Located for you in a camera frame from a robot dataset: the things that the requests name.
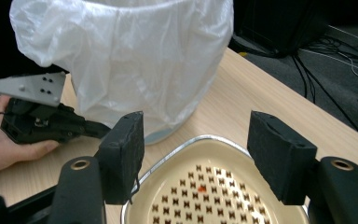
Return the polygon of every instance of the gray carpet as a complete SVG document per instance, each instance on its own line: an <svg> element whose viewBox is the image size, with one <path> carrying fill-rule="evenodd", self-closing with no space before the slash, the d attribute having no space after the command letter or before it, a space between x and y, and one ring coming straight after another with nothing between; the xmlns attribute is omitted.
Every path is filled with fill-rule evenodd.
<svg viewBox="0 0 358 224"><path fill-rule="evenodd" d="M334 27L330 27L326 34L358 49L358 26L338 28L352 35L338 31ZM237 40L239 42L242 41L242 43L248 47L260 49L244 38L234 37L238 38ZM342 108L344 113L347 114L348 118L344 116L344 113L338 109L316 81L313 81L315 86L315 104L351 128L358 130L358 76L356 76L351 69L351 61L340 55L330 55L331 57L340 59L342 61L340 62L323 55L307 52L303 49L298 51L298 56L303 64L305 64L311 73L319 80L324 89ZM247 54L245 58L280 80L280 82L284 83L298 94L304 95L305 88L303 79L290 56L282 59L272 59L256 56L254 54ZM310 83L307 78L306 82L308 85L307 98L310 101L313 101L310 95Z"/></svg>

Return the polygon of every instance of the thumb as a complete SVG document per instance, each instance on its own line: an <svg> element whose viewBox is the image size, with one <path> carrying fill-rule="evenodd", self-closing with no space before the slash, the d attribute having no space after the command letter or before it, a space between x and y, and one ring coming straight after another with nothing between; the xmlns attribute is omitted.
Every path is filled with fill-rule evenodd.
<svg viewBox="0 0 358 224"><path fill-rule="evenodd" d="M33 143L30 145L22 145L20 150L19 161L33 161L42 158L59 145L58 142L47 140Z"/></svg>

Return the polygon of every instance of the trash bin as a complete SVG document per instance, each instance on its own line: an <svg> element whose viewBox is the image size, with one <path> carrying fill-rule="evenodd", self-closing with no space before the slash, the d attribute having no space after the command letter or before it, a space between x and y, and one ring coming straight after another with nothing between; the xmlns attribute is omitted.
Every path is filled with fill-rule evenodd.
<svg viewBox="0 0 358 224"><path fill-rule="evenodd" d="M144 111L168 136L209 89L232 36L232 0L13 0L19 50L72 74L79 113L113 127Z"/></svg>

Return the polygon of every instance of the metal bracket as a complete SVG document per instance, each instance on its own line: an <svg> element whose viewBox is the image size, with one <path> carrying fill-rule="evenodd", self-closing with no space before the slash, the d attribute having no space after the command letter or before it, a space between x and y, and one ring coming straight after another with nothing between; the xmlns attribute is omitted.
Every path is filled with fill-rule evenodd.
<svg viewBox="0 0 358 224"><path fill-rule="evenodd" d="M51 73L0 79L0 93L41 105L58 106L65 73Z"/></svg>

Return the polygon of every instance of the bin liner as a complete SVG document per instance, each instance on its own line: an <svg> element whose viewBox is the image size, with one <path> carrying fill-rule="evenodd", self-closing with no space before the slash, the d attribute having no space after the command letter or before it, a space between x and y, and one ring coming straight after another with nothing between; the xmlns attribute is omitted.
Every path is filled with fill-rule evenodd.
<svg viewBox="0 0 358 224"><path fill-rule="evenodd" d="M20 52L69 71L78 113L113 127L144 111L146 143L177 129L216 75L232 0L13 0Z"/></svg>

